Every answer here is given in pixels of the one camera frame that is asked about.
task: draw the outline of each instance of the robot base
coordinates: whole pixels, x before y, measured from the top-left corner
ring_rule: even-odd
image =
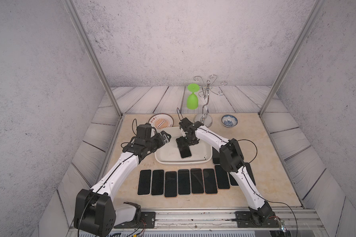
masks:
[[[281,228],[278,220],[267,219],[262,225],[257,226],[254,221],[252,221],[251,212],[235,212],[238,228]]]

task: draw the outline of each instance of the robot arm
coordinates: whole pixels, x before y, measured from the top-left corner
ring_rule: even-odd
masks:
[[[252,221],[261,226],[270,216],[275,215],[270,205],[257,191],[245,168],[244,157],[237,140],[221,137],[200,122],[192,123],[187,118],[180,122],[185,142],[192,146],[204,140],[220,154],[220,165],[237,181],[247,198]],[[74,227],[104,237],[114,225],[127,221],[140,221],[140,206],[125,202],[114,207],[114,196],[131,171],[149,154],[168,143],[171,136],[165,131],[155,133],[150,124],[137,126],[137,135],[123,148],[118,161],[90,190],[82,189],[76,197]]]
[[[137,126],[137,135],[123,148],[123,153],[107,174],[90,190],[82,189],[76,198],[74,227],[104,237],[112,227],[140,219],[140,206],[123,203],[114,207],[114,196],[134,168],[149,154],[168,143],[165,131],[151,137],[150,124]]]
[[[247,199],[255,225],[261,226],[270,216],[275,215],[269,203],[262,198],[254,185],[237,140],[221,137],[201,122],[192,123],[187,118],[181,120],[180,128],[188,145],[195,145],[199,139],[202,139],[219,152],[220,165],[237,181]]]

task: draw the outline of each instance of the metal rail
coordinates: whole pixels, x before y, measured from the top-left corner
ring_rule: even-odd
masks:
[[[116,142],[117,142],[117,138],[119,136],[121,127],[123,125],[123,120],[124,120],[124,117],[121,117],[119,119],[119,121],[117,122],[116,128],[115,128],[114,133],[113,133],[112,138],[111,138],[111,141],[110,141],[110,143],[108,145],[108,149],[105,152],[105,156],[104,156],[103,162],[102,162],[102,164],[100,166],[99,174],[96,177],[96,182],[99,182],[99,180],[105,175],[105,171],[107,169],[108,162],[111,159],[111,156],[112,156],[112,154],[114,152],[115,145],[116,145]]]
[[[292,50],[290,51],[283,67],[281,68],[281,71],[279,72],[276,80],[274,81],[272,87],[270,88],[268,96],[266,97],[266,100],[262,105],[260,112],[258,113],[260,117],[262,117],[262,115],[265,113],[266,109],[270,104],[270,101],[273,99],[282,81],[284,80],[286,73],[289,71],[290,66],[293,64],[295,60],[295,57],[298,55],[301,46],[303,45],[304,41],[306,40],[307,36],[311,31],[311,28],[314,26],[318,16],[322,12],[326,1],[327,0],[317,0],[315,2],[315,5],[312,8],[309,17],[307,18],[307,21],[303,25],[302,30],[300,31]]]
[[[272,207],[275,214],[285,221],[288,230],[295,230],[296,223],[293,213],[287,207]],[[323,231],[324,226],[313,209],[292,207],[298,222],[298,230]],[[172,230],[279,230],[278,228],[237,228],[235,211],[249,211],[248,208],[228,209],[143,209],[143,211],[156,212],[155,227],[152,231]],[[114,229],[113,231],[129,231],[132,229]]]
[[[83,25],[81,23],[81,20],[79,19],[78,13],[74,7],[74,4],[72,0],[62,0],[63,5],[65,6],[67,12],[70,15],[71,21],[73,25],[75,26],[75,29],[77,30],[77,33],[87,51],[88,57],[91,60],[92,65],[95,68],[96,73],[98,74],[99,80],[103,84],[103,87],[105,89],[105,92],[107,93],[109,100],[111,101],[112,105],[114,106],[116,113],[119,115],[119,118],[121,117],[121,110],[119,105],[116,102],[116,99],[114,97],[114,94],[112,93],[111,88],[108,85],[108,81],[105,78],[105,74],[103,72],[102,67],[99,64],[99,60],[96,57],[96,54],[94,52],[94,49],[92,48],[92,45],[90,44],[90,41],[87,37],[86,31],[83,28]]]

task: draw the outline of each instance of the orange sunburst pattern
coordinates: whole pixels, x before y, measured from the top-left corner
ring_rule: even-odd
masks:
[[[156,127],[156,129],[161,130],[169,126],[169,121],[167,121],[167,119],[164,118],[159,118],[156,121],[154,121],[153,125]]]

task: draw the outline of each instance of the black cable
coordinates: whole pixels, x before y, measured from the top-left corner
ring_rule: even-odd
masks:
[[[118,166],[116,166],[116,168],[114,169],[114,171],[113,171],[113,172],[108,176],[108,178],[104,181],[103,185],[104,185],[104,184],[109,180],[109,178],[114,174],[115,170],[116,170],[122,163],[124,163],[125,161],[127,161],[127,160],[128,160],[129,158],[131,158],[132,156],[133,156],[133,154],[132,154],[130,157],[128,157],[127,159],[125,159],[124,161],[120,162],[120,164],[119,164]],[[99,188],[95,193],[99,192],[99,190],[103,187],[103,185],[100,186],[100,188]],[[79,223],[78,223],[78,237],[79,237],[80,223],[81,223],[82,218],[83,218],[83,215],[84,215],[84,213],[85,213],[85,211],[86,211],[86,209],[87,209],[88,205],[90,204],[90,201],[92,200],[93,197],[94,197],[94,195],[92,195],[92,196],[90,197],[90,199],[88,200],[88,202],[87,202],[85,208],[83,209],[82,216],[80,217],[80,220],[79,220]]]
[[[77,229],[78,229],[78,237],[79,237],[79,228],[80,228],[80,223],[81,223],[81,221],[82,221],[82,218],[83,218],[83,215],[84,215],[84,212],[86,211],[86,209],[87,209],[87,207],[88,207],[88,205],[90,204],[90,201],[92,200],[92,198],[94,197],[95,195],[93,194],[91,197],[90,197],[90,199],[88,200],[88,202],[87,202],[87,204],[86,204],[86,206],[84,207],[84,209],[83,209],[83,212],[82,212],[82,216],[80,217],[80,220],[79,220],[79,223],[78,223],[78,226],[77,226]]]
[[[132,236],[134,233],[136,233],[136,231],[138,231],[139,229],[140,229],[140,226],[141,226],[141,222],[140,222],[140,224],[138,225],[138,228],[137,228],[137,230],[135,230],[132,234],[130,234],[130,235],[127,235],[126,237],[129,237],[129,236]]]
[[[227,141],[224,141],[223,139],[221,139],[220,137],[218,137],[216,134],[214,134],[214,133],[212,133],[212,132],[210,132],[210,131],[207,131],[206,129],[203,129],[203,128],[201,128],[201,127],[198,127],[199,129],[201,129],[201,130],[203,130],[203,131],[206,131],[206,132],[209,132],[209,133],[211,133],[212,135],[214,135],[214,136],[216,136],[217,138],[219,138],[221,141],[223,141],[223,142],[225,142],[225,143],[228,143]],[[254,142],[252,142],[251,140],[248,140],[248,139],[240,139],[240,140],[237,140],[237,141],[250,141],[253,145],[254,145],[254,147],[256,148],[256,155],[254,156],[254,158],[249,162],[249,163],[251,163],[252,161],[254,161],[254,159],[256,159],[256,157],[257,157],[257,146],[256,146],[256,144],[254,144]]]
[[[248,140],[248,139],[240,139],[240,140],[237,140],[237,141],[250,141],[254,145],[254,147],[256,148],[256,155],[254,156],[254,158],[249,163],[254,161],[254,159],[256,159],[256,157],[257,157],[257,152],[258,152],[256,144],[254,144],[254,142],[252,142],[251,140]]]
[[[177,107],[177,114],[178,114],[178,118],[179,118],[179,120],[180,120],[180,121],[182,121],[182,119],[183,119],[183,115],[182,115],[182,113],[181,113],[181,110],[180,110],[178,107]]]
[[[137,134],[136,134],[136,133],[134,132],[134,130],[133,130],[133,123],[134,123],[134,121],[136,121],[136,128],[137,128],[137,119],[133,119],[133,122],[132,122],[132,131],[133,131],[134,135],[137,136]]]
[[[228,141],[224,141],[223,139],[221,139],[220,137],[218,137],[216,134],[213,134],[212,132],[210,132],[210,131],[208,131],[208,130],[206,130],[206,129],[203,129],[203,128],[201,128],[201,127],[198,127],[198,128],[201,129],[201,130],[203,130],[203,131],[206,131],[206,132],[211,133],[212,135],[214,135],[214,136],[216,136],[217,138],[219,138],[222,142],[228,143]]]
[[[123,146],[123,144],[125,144],[125,143],[131,143],[131,142],[129,142],[129,141],[123,142],[122,144],[120,144],[121,148],[125,147],[125,146]]]
[[[121,235],[121,233],[114,233],[113,235],[109,236],[109,237],[114,237],[116,235]]]
[[[242,167],[242,169],[241,169],[241,173],[244,175],[245,180],[247,181],[247,183],[248,183],[249,187],[250,187],[250,188],[251,188],[251,190],[254,192],[254,194],[256,194],[257,196],[259,196],[260,198],[264,199],[264,200],[265,200],[265,201],[267,201],[267,202],[272,202],[272,201],[266,200],[265,198],[261,197],[260,195],[258,195],[258,194],[257,194],[257,193],[256,193],[256,192],[252,189],[251,185],[250,185],[250,184],[249,184],[249,182],[248,182],[247,177],[245,176],[245,174],[244,174],[244,172],[243,172],[244,167],[245,167],[245,166],[243,166],[243,167]],[[284,203],[284,202],[272,202],[272,203],[281,203],[281,204],[285,204],[286,206],[288,206],[288,207],[289,207],[289,209],[290,209],[290,211],[293,213],[293,215],[294,215],[294,219],[295,219],[295,225],[296,225],[296,233],[295,233],[295,237],[298,237],[298,222],[297,222],[297,220],[296,220],[296,217],[295,217],[295,214],[294,214],[294,212],[293,212],[292,208],[291,208],[289,205],[287,205],[286,203]]]

